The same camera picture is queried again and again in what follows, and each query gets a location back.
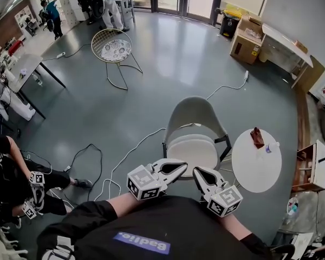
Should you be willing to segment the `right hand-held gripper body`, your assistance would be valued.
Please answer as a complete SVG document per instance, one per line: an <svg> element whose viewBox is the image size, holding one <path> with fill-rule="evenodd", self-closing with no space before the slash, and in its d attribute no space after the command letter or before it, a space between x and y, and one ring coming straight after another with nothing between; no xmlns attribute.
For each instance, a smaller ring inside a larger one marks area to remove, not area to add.
<svg viewBox="0 0 325 260"><path fill-rule="evenodd" d="M232 185L223 190L217 190L212 194L208 201L207 209L218 217L225 217L233 213L239 207L242 200L243 197L239 190L235 185Z"/></svg>

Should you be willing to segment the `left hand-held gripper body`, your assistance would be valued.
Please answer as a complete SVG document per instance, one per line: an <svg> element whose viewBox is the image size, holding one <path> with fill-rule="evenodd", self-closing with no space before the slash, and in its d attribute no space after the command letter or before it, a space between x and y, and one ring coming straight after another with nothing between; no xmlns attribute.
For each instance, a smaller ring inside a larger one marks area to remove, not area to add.
<svg viewBox="0 0 325 260"><path fill-rule="evenodd" d="M137 200L156 198L167 190L166 182L158 173L164 165L166 163L140 165L128 173L127 187Z"/></svg>

